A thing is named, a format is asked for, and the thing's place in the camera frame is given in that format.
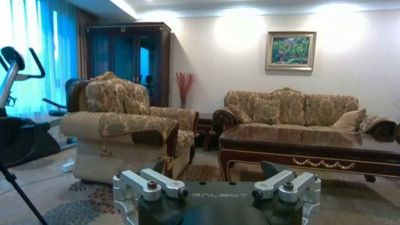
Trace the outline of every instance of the sofa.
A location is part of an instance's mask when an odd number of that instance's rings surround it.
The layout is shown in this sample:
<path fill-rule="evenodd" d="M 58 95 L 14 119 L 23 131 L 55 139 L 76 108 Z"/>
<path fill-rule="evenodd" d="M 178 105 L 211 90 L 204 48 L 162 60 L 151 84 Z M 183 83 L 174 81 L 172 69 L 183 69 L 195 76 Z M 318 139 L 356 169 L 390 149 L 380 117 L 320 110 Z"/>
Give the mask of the sofa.
<path fill-rule="evenodd" d="M 280 103 L 279 123 L 254 122 L 255 99 L 275 100 Z M 224 108 L 214 113 L 214 124 L 227 130 L 234 126 L 274 127 L 318 131 L 342 131 L 332 125 L 344 113 L 359 110 L 359 100 L 354 96 L 306 94 L 291 88 L 272 92 L 244 90 L 230 91 L 224 99 Z M 232 107 L 239 107 L 244 117 L 235 114 Z M 352 132 L 394 138 L 396 122 L 386 117 L 366 115 Z"/>
<path fill-rule="evenodd" d="M 176 178 L 195 156 L 195 110 L 150 106 L 147 90 L 114 75 L 74 84 L 62 132 L 78 138 L 72 174 L 112 183 L 124 170 L 163 162 Z"/>

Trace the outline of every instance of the glass cabinet door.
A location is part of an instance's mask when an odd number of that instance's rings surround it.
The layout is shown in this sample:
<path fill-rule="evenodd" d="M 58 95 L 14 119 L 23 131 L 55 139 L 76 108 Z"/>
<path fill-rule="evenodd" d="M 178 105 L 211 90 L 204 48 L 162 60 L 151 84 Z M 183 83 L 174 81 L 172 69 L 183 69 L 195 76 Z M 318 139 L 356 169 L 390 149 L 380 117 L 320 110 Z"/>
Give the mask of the glass cabinet door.
<path fill-rule="evenodd" d="M 114 73 L 135 81 L 139 41 L 136 36 L 114 36 Z"/>
<path fill-rule="evenodd" d="M 111 37 L 95 35 L 92 39 L 94 68 L 92 76 L 96 77 L 111 70 Z"/>
<path fill-rule="evenodd" d="M 158 98 L 159 90 L 159 42 L 158 34 L 140 35 L 140 69 L 138 80 L 148 90 L 151 105 Z"/>

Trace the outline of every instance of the gold carved trim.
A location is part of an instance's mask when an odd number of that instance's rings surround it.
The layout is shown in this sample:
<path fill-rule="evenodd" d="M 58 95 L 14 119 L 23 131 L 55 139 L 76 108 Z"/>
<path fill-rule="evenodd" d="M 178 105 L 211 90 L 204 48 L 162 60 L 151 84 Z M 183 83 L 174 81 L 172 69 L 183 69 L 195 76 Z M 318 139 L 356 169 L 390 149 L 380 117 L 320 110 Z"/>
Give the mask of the gold carved trim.
<path fill-rule="evenodd" d="M 395 163 L 382 163 L 382 162 L 372 162 L 372 161 L 360 161 L 360 160 L 350 160 L 350 159 L 342 159 L 342 158 L 326 158 L 326 157 L 314 157 L 314 156 L 300 156 L 300 155 L 291 155 L 291 154 L 279 154 L 279 153 L 268 153 L 268 152 L 262 152 L 262 151 L 243 151 L 243 150 L 232 150 L 232 149 L 220 149 L 220 153 L 222 154 L 223 151 L 238 151 L 238 152 L 251 152 L 251 153 L 258 153 L 262 155 L 274 155 L 274 156 L 287 156 L 287 157 L 300 157 L 300 158 L 315 158 L 315 159 L 327 159 L 327 160 L 336 160 L 336 161 L 347 161 L 351 163 L 368 163 L 368 164 L 380 164 L 380 165 L 394 165 L 394 166 L 399 166 L 400 164 L 395 164 Z"/>
<path fill-rule="evenodd" d="M 320 165 L 323 165 L 324 167 L 327 167 L 327 168 L 330 168 L 330 169 L 332 169 L 332 168 L 335 168 L 335 167 L 339 167 L 339 168 L 343 169 L 343 170 L 348 170 L 348 169 L 351 169 L 351 168 L 355 167 L 355 163 L 352 163 L 350 166 L 344 166 L 344 165 L 340 164 L 339 161 L 336 161 L 336 163 L 334 163 L 334 164 L 330 165 L 330 164 L 326 163 L 324 160 L 322 160 L 319 163 L 311 162 L 310 159 L 307 159 L 307 160 L 303 161 L 303 162 L 298 161 L 296 158 L 292 158 L 292 160 L 294 160 L 294 163 L 295 163 L 296 165 L 306 165 L 306 164 L 308 164 L 308 165 L 311 165 L 312 167 L 319 167 Z"/>
<path fill-rule="evenodd" d="M 219 163 L 220 163 L 220 168 L 222 168 L 222 172 L 223 172 L 223 176 L 224 176 L 224 170 L 223 170 L 223 163 L 220 161 L 220 155 L 224 151 L 239 151 L 239 152 L 250 152 L 250 151 L 243 151 L 243 150 L 232 150 L 232 149 L 224 149 L 220 147 L 220 152 L 219 152 Z M 266 152 L 254 152 L 254 153 L 259 153 L 263 155 L 278 155 L 278 156 L 292 156 L 292 157 L 304 157 L 304 156 L 299 156 L 299 155 L 286 155 L 286 154 L 278 154 L 278 153 L 266 153 Z M 368 162 L 368 161 L 359 161 L 359 160 L 346 160 L 346 159 L 335 159 L 335 158 L 323 158 L 327 160 L 340 160 L 340 161 L 348 161 L 348 162 L 359 162 L 359 163 L 367 163 L 367 164 L 382 164 L 382 165 L 391 165 L 391 166 L 398 166 L 400 167 L 399 164 L 390 164 L 390 163 L 379 163 L 379 162 Z M 231 180 L 231 173 L 230 173 L 230 163 L 231 162 L 236 162 L 236 163 L 250 163 L 250 164 L 260 164 L 260 162 L 251 162 L 251 161 L 243 161 L 243 160 L 235 160 L 231 159 L 227 161 L 227 176 L 228 176 L 228 180 Z M 307 168 L 303 166 L 295 166 L 295 165 L 286 165 L 287 167 L 292 167 L 292 168 L 299 168 L 299 169 L 314 169 L 314 170 L 323 170 L 323 171 L 330 171 L 330 172 L 343 172 L 343 173 L 354 173 L 354 174 L 362 174 L 362 175 L 372 175 L 372 176 L 384 176 L 384 177 L 394 177 L 394 178 L 400 178 L 400 176 L 395 176 L 395 175 L 384 175 L 384 174 L 379 174 L 379 173 L 368 173 L 368 172 L 356 172 L 356 171 L 346 171 L 346 170 L 335 170 L 335 169 L 324 169 L 320 167 L 315 167 L 315 168 Z"/>

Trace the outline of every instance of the black tripod leg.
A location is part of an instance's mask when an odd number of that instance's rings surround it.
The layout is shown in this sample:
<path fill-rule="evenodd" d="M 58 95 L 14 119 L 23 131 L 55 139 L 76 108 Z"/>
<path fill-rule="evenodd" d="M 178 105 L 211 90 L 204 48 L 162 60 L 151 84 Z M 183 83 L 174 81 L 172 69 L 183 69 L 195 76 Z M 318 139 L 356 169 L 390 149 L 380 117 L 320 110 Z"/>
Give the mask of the black tripod leg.
<path fill-rule="evenodd" d="M 6 166 L 3 165 L 3 163 L 0 162 L 0 171 L 6 176 L 6 180 L 12 184 L 14 188 L 16 189 L 18 193 L 20 194 L 20 197 L 24 199 L 27 205 L 30 206 L 32 212 L 35 213 L 39 221 L 42 222 L 43 225 L 48 225 L 48 223 L 46 222 L 43 216 L 40 215 L 38 209 L 35 208 L 30 198 L 27 197 L 26 193 L 23 192 L 22 188 L 19 187 L 19 184 L 16 183 L 16 176 L 8 172 Z"/>

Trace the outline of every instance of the framed painting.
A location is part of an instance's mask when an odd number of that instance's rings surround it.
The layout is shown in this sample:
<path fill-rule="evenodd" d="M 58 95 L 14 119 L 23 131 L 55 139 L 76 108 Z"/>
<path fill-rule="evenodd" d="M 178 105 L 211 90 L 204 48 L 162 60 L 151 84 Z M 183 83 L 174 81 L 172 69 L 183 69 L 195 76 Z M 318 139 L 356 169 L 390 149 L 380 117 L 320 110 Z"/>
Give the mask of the framed painting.
<path fill-rule="evenodd" d="M 316 32 L 268 32 L 266 69 L 312 70 Z"/>

